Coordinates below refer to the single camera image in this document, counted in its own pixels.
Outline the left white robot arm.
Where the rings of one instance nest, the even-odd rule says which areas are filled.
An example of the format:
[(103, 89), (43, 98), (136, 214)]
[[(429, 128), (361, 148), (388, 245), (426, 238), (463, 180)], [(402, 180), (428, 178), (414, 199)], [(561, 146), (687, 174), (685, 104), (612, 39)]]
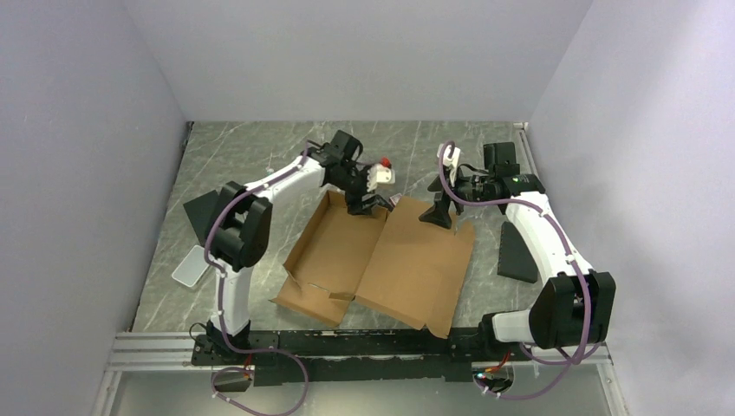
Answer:
[(204, 260), (217, 278), (205, 332), (226, 363), (239, 363), (249, 352), (251, 275), (268, 249), (276, 206), (332, 185), (342, 191), (348, 214), (367, 216), (378, 203), (377, 188), (394, 183), (392, 163), (360, 161), (363, 150), (339, 130), (329, 142), (307, 142), (296, 159), (265, 178), (221, 189), (204, 242)]

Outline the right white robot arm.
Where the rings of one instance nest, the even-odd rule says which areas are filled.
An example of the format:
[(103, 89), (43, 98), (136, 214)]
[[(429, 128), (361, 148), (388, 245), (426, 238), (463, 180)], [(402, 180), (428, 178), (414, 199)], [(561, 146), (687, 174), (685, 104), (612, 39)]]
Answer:
[(471, 175), (461, 170), (460, 149), (449, 140), (437, 151), (439, 173), (429, 190), (433, 206), (422, 222), (452, 226), (449, 207), (496, 206), (519, 235), (536, 275), (543, 284), (534, 303), (524, 310), (485, 315), (478, 350), (489, 360), (507, 353), (512, 343), (525, 350), (575, 348), (568, 361), (581, 361), (590, 345), (602, 343), (615, 299), (615, 280), (595, 270), (569, 239), (552, 211), (537, 177), (522, 173), (511, 142), (486, 145), (485, 166)]

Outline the brown cardboard box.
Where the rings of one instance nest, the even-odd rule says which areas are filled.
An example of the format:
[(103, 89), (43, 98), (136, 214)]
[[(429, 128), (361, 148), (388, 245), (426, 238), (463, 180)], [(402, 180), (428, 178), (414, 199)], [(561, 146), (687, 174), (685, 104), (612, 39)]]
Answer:
[(287, 278), (273, 303), (339, 326), (357, 303), (445, 339), (468, 270), (476, 232), (419, 220), (430, 204), (402, 197), (391, 210), (348, 214), (328, 191), (287, 256)]

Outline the small red white box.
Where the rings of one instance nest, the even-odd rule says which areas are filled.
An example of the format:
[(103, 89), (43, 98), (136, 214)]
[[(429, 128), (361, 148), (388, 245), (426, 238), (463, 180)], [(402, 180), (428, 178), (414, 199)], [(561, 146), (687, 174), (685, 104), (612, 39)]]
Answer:
[(396, 193), (388, 199), (392, 209), (398, 205), (402, 197), (403, 195), (401, 193)]

